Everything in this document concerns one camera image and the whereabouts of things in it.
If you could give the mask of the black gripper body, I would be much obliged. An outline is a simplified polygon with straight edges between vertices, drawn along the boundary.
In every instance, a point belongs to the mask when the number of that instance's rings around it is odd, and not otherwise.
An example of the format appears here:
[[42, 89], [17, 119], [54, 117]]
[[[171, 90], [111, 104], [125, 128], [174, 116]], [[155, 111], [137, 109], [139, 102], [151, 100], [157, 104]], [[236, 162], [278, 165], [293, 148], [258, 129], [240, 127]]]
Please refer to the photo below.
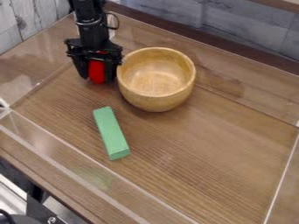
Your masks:
[[67, 56], [75, 60], [110, 61], [113, 64], [122, 64], [123, 47], [110, 40], [105, 42], [99, 49], [86, 47], [79, 38], [67, 38], [65, 44], [67, 46]]

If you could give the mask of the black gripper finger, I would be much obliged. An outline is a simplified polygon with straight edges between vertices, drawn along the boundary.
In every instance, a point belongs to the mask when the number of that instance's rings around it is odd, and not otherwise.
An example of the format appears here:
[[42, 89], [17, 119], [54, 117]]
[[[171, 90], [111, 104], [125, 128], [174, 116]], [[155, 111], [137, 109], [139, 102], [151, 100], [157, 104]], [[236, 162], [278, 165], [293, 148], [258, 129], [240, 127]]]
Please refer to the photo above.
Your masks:
[[73, 61], [74, 61], [74, 65], [78, 69], [79, 76], [83, 79], [87, 79], [90, 77], [90, 61], [82, 57], [74, 57]]
[[106, 61], [106, 83], [115, 81], [118, 75], [118, 67], [122, 65], [121, 60], [109, 59]]

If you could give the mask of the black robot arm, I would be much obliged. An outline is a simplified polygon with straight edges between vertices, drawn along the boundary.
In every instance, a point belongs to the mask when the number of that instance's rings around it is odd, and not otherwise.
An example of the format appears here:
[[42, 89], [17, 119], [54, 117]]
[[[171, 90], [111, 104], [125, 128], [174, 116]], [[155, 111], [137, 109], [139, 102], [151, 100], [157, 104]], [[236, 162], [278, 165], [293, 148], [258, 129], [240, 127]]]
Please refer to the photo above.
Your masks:
[[79, 37], [65, 40], [67, 56], [83, 79], [110, 83], [118, 76], [123, 59], [123, 47], [110, 40], [110, 30], [115, 31], [119, 25], [109, 25], [109, 15], [117, 15], [105, 10], [107, 0], [70, 1]]

